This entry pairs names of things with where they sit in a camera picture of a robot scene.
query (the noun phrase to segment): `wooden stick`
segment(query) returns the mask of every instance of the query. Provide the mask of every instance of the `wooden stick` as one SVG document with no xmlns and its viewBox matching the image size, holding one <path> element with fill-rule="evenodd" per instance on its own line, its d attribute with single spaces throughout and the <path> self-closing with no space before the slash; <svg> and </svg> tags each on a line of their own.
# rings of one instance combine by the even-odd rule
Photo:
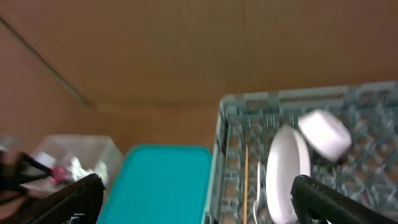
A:
<svg viewBox="0 0 398 224">
<path fill-rule="evenodd" d="M 248 176 L 249 176 L 249 148 L 246 145 L 246 160 L 244 162 L 243 224 L 248 224 Z"/>
</svg>

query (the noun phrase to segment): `dish rack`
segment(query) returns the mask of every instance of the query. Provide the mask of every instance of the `dish rack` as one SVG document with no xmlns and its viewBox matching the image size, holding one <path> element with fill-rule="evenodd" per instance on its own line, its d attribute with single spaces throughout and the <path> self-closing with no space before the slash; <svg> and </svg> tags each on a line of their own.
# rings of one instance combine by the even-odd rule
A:
<svg viewBox="0 0 398 224">
<path fill-rule="evenodd" d="M 339 163 L 309 145 L 312 177 L 398 221 L 398 83 L 382 82 L 225 96 L 220 102 L 205 223 L 243 223 L 245 147 L 249 148 L 248 223 L 254 223 L 257 162 L 267 165 L 272 138 L 283 124 L 297 129 L 311 110 L 330 111 L 353 145 Z M 261 187 L 266 201 L 266 186 Z M 267 204 L 261 224 L 272 223 Z"/>
</svg>

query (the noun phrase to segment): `white cup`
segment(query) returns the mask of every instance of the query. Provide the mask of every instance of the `white cup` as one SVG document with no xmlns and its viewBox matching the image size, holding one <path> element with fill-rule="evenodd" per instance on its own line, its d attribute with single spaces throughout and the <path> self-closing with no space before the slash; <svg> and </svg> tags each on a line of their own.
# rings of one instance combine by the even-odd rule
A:
<svg viewBox="0 0 398 224">
<path fill-rule="evenodd" d="M 332 162 L 336 162 L 351 145 L 349 131 L 325 110 L 315 110 L 302 116 L 298 119 L 298 127 L 308 143 Z"/>
</svg>

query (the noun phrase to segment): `clear plastic container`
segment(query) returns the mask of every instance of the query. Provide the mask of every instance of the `clear plastic container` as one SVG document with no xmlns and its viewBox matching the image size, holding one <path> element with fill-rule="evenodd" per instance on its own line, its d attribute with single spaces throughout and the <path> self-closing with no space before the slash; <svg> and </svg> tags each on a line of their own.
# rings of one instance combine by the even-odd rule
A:
<svg viewBox="0 0 398 224">
<path fill-rule="evenodd" d="M 46 166 L 67 166 L 77 157 L 84 170 L 101 170 L 104 186 L 112 186 L 123 155 L 109 136 L 50 135 L 31 153 Z"/>
</svg>

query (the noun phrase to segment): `teal tray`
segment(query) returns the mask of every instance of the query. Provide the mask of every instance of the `teal tray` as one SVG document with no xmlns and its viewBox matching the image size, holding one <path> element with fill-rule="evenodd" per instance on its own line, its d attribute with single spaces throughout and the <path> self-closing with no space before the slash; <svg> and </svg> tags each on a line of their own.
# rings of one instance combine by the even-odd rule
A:
<svg viewBox="0 0 398 224">
<path fill-rule="evenodd" d="M 135 147 L 97 223 L 201 223 L 210 169 L 205 147 Z"/>
</svg>

